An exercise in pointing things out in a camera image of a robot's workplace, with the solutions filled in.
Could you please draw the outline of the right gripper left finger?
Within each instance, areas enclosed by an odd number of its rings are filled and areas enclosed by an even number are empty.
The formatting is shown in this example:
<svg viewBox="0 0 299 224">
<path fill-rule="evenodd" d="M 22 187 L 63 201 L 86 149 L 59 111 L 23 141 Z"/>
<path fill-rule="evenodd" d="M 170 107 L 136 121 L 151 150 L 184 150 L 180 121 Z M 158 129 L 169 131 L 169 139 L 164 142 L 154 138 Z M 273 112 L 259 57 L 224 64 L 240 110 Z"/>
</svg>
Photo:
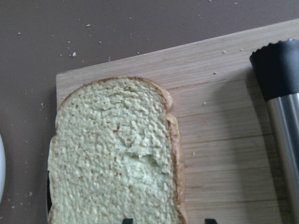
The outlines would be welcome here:
<svg viewBox="0 0 299 224">
<path fill-rule="evenodd" d="M 125 218 L 125 219 L 123 219 L 122 224 L 134 224 L 134 219 L 133 218 Z"/>
</svg>

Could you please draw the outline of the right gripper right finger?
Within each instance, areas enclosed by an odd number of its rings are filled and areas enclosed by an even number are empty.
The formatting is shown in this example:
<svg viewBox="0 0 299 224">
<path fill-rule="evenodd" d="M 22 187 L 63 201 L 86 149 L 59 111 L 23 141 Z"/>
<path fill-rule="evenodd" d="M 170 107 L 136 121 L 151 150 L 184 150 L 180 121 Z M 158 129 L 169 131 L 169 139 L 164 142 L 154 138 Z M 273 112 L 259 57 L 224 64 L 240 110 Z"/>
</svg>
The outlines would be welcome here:
<svg viewBox="0 0 299 224">
<path fill-rule="evenodd" d="M 218 222 L 213 218 L 206 218 L 204 224 L 218 224 Z"/>
</svg>

